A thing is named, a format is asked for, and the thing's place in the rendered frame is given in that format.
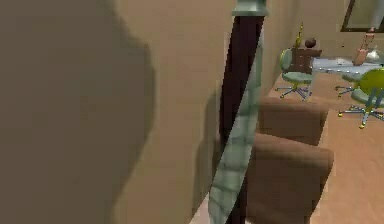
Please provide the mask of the green swivel chair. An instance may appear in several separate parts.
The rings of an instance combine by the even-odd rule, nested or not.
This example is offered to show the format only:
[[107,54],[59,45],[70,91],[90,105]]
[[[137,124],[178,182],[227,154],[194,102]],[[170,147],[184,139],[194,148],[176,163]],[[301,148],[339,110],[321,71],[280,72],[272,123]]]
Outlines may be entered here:
[[282,51],[279,62],[282,79],[290,83],[290,86],[275,88],[276,91],[284,90],[280,98],[284,98],[290,93],[297,93],[305,101],[310,96],[308,86],[312,83],[312,75],[288,70],[292,62],[291,48]]
[[363,104],[363,107],[351,105],[348,110],[339,111],[338,116],[344,114],[362,114],[360,129],[364,129],[368,118],[375,117],[384,121],[384,68],[367,71],[361,76],[358,86],[352,91],[351,98]]
[[342,95],[354,91],[359,86],[359,81],[361,79],[362,75],[360,73],[348,73],[344,74],[342,76],[342,79],[351,83],[351,86],[335,86],[334,90],[338,91],[341,89],[341,92],[338,93],[338,97],[341,97]]

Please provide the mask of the dark brown chest of drawers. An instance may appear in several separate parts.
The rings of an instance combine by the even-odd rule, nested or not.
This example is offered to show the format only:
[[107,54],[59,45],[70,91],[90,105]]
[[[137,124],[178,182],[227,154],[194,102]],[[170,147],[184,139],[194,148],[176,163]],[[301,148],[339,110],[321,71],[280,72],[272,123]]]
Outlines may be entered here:
[[292,61],[288,72],[312,73],[312,59],[321,55],[321,50],[309,48],[293,48]]

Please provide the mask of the yellow statuette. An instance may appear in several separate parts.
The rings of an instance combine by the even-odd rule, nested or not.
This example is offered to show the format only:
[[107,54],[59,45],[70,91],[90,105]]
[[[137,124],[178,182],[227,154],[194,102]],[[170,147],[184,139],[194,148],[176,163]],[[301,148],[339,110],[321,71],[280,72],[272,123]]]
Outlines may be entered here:
[[303,22],[301,22],[300,28],[299,28],[299,32],[298,32],[298,34],[296,36],[296,40],[295,40],[295,45],[294,45],[295,48],[299,48],[300,45],[301,45],[302,34],[303,34],[303,27],[304,27],[304,24],[303,24]]

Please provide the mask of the glass top table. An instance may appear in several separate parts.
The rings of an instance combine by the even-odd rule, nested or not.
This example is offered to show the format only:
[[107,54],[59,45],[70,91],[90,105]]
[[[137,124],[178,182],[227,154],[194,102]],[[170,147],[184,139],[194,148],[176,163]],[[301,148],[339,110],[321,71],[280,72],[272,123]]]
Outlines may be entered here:
[[368,62],[364,62],[362,65],[354,65],[351,60],[344,58],[314,58],[312,62],[313,71],[326,73],[364,74],[369,70],[380,67],[380,64]]

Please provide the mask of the pink spray bottle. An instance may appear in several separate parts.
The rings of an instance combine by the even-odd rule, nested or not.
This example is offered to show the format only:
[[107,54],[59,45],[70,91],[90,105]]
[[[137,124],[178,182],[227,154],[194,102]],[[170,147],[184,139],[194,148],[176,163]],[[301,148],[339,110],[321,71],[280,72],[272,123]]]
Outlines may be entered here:
[[365,62],[366,56],[368,54],[368,47],[372,43],[374,36],[374,33],[365,34],[363,42],[361,46],[357,49],[356,54],[352,60],[354,66],[360,66]]

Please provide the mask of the clear glass bowl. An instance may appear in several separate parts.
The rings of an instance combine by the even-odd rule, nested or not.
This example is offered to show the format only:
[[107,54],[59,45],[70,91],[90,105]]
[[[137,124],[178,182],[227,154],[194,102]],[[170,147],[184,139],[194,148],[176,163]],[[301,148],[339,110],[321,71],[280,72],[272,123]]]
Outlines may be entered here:
[[378,50],[377,47],[369,48],[366,61],[369,63],[384,64],[384,52]]

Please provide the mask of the dark framed window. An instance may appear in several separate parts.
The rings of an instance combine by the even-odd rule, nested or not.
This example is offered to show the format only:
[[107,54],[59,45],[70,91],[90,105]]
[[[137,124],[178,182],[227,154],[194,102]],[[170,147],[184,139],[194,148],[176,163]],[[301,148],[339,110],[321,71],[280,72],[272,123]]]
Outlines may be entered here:
[[384,0],[350,0],[341,32],[384,33]]

